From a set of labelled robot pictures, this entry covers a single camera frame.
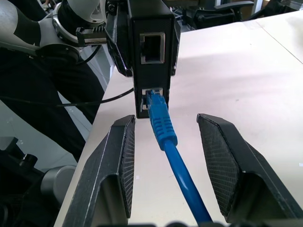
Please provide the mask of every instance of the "empty ethernet port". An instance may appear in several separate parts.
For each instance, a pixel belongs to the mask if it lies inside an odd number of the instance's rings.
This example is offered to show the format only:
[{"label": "empty ethernet port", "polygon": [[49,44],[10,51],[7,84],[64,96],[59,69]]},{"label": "empty ethernet port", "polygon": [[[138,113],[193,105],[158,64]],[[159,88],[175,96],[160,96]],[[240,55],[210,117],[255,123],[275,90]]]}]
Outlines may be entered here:
[{"label": "empty ethernet port", "polygon": [[165,34],[140,34],[141,64],[163,64],[165,57]]}]

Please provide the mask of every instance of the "gray floor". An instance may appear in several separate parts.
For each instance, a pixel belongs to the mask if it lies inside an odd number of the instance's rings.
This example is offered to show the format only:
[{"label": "gray floor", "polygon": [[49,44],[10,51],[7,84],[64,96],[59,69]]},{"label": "gray floor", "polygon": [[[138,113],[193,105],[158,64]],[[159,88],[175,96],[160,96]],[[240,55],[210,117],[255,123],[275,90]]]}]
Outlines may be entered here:
[{"label": "gray floor", "polygon": [[[92,50],[87,48],[83,52],[82,57],[85,59],[91,53]],[[109,62],[108,56],[107,48],[101,48],[101,51],[89,63],[98,76],[104,90],[107,87],[110,73],[113,69],[113,63]],[[60,94],[59,96],[63,103],[68,103]],[[86,140],[92,127],[91,124],[76,107],[68,107],[67,111]],[[35,130],[0,101],[0,137],[6,136],[18,138],[18,146],[21,150],[26,154],[32,154],[38,158],[35,168],[39,170],[44,171],[56,166],[77,164],[70,153]]]}]

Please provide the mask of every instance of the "person's leg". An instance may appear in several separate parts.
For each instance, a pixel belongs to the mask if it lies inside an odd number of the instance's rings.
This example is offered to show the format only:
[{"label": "person's leg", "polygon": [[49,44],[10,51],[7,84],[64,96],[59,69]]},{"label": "person's leg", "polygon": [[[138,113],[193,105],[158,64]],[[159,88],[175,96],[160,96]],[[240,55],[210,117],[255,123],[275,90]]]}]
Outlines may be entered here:
[{"label": "person's leg", "polygon": [[[0,71],[0,96],[43,103],[61,104],[50,80],[51,74],[36,60],[24,57],[9,70]],[[72,153],[78,161],[85,140],[65,108],[2,101],[19,117]]]},{"label": "person's leg", "polygon": [[[53,69],[52,72],[56,88],[71,103],[102,100],[104,90],[87,64]],[[78,109],[93,124],[99,105],[79,106]]]}]

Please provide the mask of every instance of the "white table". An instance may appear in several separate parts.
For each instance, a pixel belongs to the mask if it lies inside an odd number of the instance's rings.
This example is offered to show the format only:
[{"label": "white table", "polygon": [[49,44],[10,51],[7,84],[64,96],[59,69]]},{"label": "white table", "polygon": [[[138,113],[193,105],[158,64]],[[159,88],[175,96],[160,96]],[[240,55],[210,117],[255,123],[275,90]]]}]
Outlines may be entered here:
[{"label": "white table", "polygon": [[[303,11],[182,34],[169,112],[179,152],[215,221],[224,218],[205,165],[198,113],[234,123],[303,207],[302,25]],[[104,98],[132,86],[131,79],[115,70]],[[134,94],[100,106],[56,226],[63,223],[87,158],[113,122],[129,114],[135,114]],[[129,223],[195,224],[149,119],[136,122],[134,175]]]}]

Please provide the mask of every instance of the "chair armrest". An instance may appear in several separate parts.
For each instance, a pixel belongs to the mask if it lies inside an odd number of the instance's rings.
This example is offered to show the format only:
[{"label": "chair armrest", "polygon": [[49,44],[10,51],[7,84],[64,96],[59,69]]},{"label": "chair armrest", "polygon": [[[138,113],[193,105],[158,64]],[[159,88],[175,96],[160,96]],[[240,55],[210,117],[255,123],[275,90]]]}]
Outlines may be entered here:
[{"label": "chair armrest", "polygon": [[231,3],[223,4],[220,6],[215,6],[214,8],[217,11],[221,11],[221,10],[242,8],[245,6],[253,6],[253,5],[254,5],[254,3],[252,1],[238,1],[238,2],[231,2]]}]

